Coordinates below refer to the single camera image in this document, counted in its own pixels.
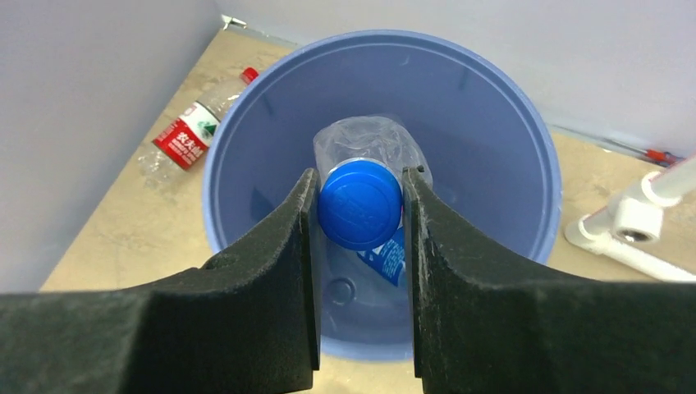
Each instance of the beige floor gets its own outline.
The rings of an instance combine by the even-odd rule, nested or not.
[[[165,108],[144,141],[164,129],[203,89],[245,66],[260,70],[287,54],[287,48],[223,31]],[[554,133],[563,174],[561,228],[601,207],[607,197],[643,174],[658,169],[591,144]],[[144,186],[134,153],[121,175],[56,266],[42,291],[103,290],[134,286],[204,262],[200,196],[202,166],[171,192]],[[648,251],[696,272],[696,203],[667,213],[662,241]],[[649,280],[617,262],[568,244],[559,234],[549,264],[562,271],[603,280]],[[363,364],[323,356],[311,392],[331,394],[421,393],[410,363]]]

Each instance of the water bottle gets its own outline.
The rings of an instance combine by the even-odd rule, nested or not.
[[[423,166],[433,184],[418,144],[394,117],[349,117],[314,137],[314,155],[322,184],[318,220],[327,238],[403,286],[401,171]]]
[[[224,80],[203,92],[138,157],[150,186],[167,184],[188,170],[208,150],[215,130],[242,90],[259,73],[249,67],[239,78]]]

